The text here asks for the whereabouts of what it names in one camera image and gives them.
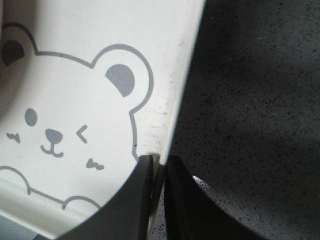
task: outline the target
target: bear illustration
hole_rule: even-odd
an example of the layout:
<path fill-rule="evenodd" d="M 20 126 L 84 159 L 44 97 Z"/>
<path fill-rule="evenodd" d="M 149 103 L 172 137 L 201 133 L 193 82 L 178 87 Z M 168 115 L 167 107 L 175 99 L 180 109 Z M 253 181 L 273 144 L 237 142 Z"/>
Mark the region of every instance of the bear illustration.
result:
<path fill-rule="evenodd" d="M 1 38 L 0 185 L 90 216 L 137 163 L 134 114 L 152 94 L 151 66 L 126 44 L 94 59 L 38 49 L 19 23 Z"/>

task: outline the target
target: bear nose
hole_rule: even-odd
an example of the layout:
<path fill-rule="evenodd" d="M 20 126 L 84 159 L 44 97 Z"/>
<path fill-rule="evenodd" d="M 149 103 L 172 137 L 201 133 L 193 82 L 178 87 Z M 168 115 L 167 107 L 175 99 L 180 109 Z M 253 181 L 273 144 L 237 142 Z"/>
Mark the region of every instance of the bear nose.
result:
<path fill-rule="evenodd" d="M 61 132 L 53 130 L 53 129 L 46 129 L 45 130 L 45 136 L 52 144 L 58 144 L 61 142 L 63 135 Z"/>

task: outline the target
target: gray granite countertop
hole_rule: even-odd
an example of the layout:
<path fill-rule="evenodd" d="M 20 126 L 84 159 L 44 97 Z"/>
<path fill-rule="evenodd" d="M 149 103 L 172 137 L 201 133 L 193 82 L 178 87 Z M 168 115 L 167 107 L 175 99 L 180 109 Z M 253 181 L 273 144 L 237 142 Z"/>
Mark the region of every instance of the gray granite countertop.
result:
<path fill-rule="evenodd" d="M 205 6 L 171 153 L 271 240 L 320 236 L 319 46 L 318 0 Z"/>

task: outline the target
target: white plastic container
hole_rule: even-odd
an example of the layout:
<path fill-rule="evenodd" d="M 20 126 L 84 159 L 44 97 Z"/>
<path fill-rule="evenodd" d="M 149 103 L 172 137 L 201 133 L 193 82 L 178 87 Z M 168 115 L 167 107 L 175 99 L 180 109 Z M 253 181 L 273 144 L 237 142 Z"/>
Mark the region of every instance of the white plastic container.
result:
<path fill-rule="evenodd" d="M 107 203 L 138 156 L 166 163 L 203 4 L 4 2 L 1 215 L 54 239 Z"/>

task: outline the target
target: bear eye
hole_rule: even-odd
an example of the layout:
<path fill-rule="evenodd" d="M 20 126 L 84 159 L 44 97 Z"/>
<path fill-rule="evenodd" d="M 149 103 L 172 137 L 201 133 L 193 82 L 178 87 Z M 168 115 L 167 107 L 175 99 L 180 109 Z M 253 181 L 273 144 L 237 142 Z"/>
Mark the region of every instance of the bear eye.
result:
<path fill-rule="evenodd" d="M 84 142 L 85 144 L 88 142 L 87 139 L 82 136 L 82 133 L 84 132 L 84 130 L 87 129 L 87 125 L 83 125 L 82 127 L 80 127 L 80 129 L 78 131 L 76 131 L 77 136 L 81 139 L 82 142 Z"/>
<path fill-rule="evenodd" d="M 25 111 L 24 119 L 26 124 L 28 124 L 28 126 L 33 127 L 34 125 L 36 125 L 37 119 L 38 119 L 36 111 L 33 110 L 32 108 L 28 108 Z"/>

